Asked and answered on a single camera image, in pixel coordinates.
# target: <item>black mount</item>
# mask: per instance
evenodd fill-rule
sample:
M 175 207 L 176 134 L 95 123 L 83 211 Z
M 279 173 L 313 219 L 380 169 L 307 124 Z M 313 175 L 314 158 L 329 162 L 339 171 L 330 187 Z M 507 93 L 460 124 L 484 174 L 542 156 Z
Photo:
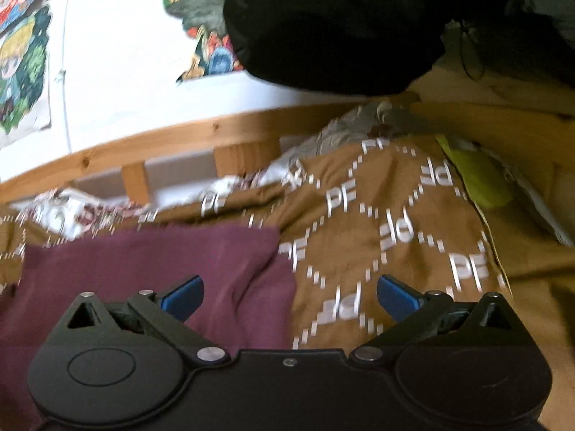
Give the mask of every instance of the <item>black mount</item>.
M 225 351 L 185 327 L 199 277 L 125 304 L 78 296 L 41 347 L 28 387 L 46 431 L 542 430 L 551 371 L 500 293 L 478 303 L 390 276 L 398 324 L 356 348 Z

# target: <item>white wall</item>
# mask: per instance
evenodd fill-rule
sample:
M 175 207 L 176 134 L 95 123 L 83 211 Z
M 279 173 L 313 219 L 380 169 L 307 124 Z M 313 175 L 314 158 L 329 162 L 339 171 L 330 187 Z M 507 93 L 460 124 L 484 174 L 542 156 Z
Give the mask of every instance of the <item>white wall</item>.
M 176 85 L 175 80 L 189 67 L 194 42 L 182 30 L 181 21 L 166 14 L 162 0 L 69 0 L 67 13 L 65 0 L 50 0 L 50 4 L 54 14 L 51 68 L 65 68 L 65 113 L 72 152 L 217 115 L 349 101 L 349 97 L 300 92 L 261 82 L 245 72 Z M 56 28 L 63 27 L 64 18 L 65 37 L 58 38 L 62 29 Z M 2 180 L 67 153 L 61 85 L 52 79 L 51 89 L 52 129 L 0 150 Z M 162 179 L 167 175 L 172 177 L 170 182 L 215 175 L 213 159 L 210 162 L 203 156 L 196 154 L 172 162 L 176 167 L 173 172 L 161 168 L 159 175 L 164 178 L 157 179 L 160 201 L 164 200 L 162 188 L 166 187 Z M 177 163 L 183 167 L 179 171 Z M 153 164 L 149 168 L 154 184 Z M 104 189 L 109 185 L 113 190 L 113 181 L 105 185 L 102 179 L 85 183 L 90 182 L 85 186 L 95 194 L 114 194 Z

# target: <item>circular knob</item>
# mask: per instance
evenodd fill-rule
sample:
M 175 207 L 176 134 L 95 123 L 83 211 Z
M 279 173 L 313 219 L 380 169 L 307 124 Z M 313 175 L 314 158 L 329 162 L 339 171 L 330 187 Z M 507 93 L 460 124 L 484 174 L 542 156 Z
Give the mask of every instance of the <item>circular knob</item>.
M 377 361 L 383 356 L 383 352 L 377 347 L 364 345 L 354 350 L 354 356 L 360 361 Z
M 182 358 L 169 345 L 121 332 L 99 343 L 45 344 L 28 370 L 28 390 L 47 416 L 73 425 L 111 425 L 153 413 L 181 384 Z
M 537 418 L 551 386 L 537 347 L 489 345 L 479 338 L 476 346 L 457 345 L 457 335 L 429 339 L 400 355 L 396 378 L 407 395 L 428 412 L 464 425 Z

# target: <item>wooden rail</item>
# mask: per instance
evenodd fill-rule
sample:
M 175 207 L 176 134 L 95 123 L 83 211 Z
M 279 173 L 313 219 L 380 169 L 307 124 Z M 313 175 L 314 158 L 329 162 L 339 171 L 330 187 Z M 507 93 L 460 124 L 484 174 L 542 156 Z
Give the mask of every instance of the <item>wooden rail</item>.
M 244 171 L 246 166 L 262 167 L 277 155 L 279 149 L 276 144 L 281 136 L 317 133 L 332 118 L 343 115 L 356 105 L 357 103 L 336 103 L 279 108 L 219 116 L 147 131 L 64 156 L 0 183 L 0 202 L 26 198 L 94 173 L 123 168 L 128 195 L 144 203 L 149 200 L 143 165 L 146 160 L 194 150 L 235 147 L 232 157 Z M 267 164 L 263 164 L 262 159 L 253 157 L 254 148 L 262 154 L 262 147 L 258 144 L 262 141 L 271 147 L 271 152 L 263 154 L 263 159 L 268 160 Z M 242 148 L 237 145 L 243 144 L 245 147 L 242 152 Z M 244 160 L 241 158 L 242 154 L 252 157 Z M 218 155 L 222 156 L 222 163 L 219 167 L 216 164 L 216 167 L 221 173 L 242 172 L 234 171 L 230 155 L 225 151 L 216 153 L 216 156 Z

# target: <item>maroon cloth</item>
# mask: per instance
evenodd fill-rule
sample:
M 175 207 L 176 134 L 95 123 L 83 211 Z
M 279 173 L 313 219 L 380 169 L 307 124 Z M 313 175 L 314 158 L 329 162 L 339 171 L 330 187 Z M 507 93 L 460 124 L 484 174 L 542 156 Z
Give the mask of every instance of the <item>maroon cloth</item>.
M 271 228 L 173 226 L 27 247 L 14 297 L 0 296 L 0 429 L 40 423 L 28 394 L 28 366 L 83 291 L 104 302 L 125 301 L 197 274 L 205 296 L 187 325 L 231 352 L 289 348 L 295 280 L 278 241 Z

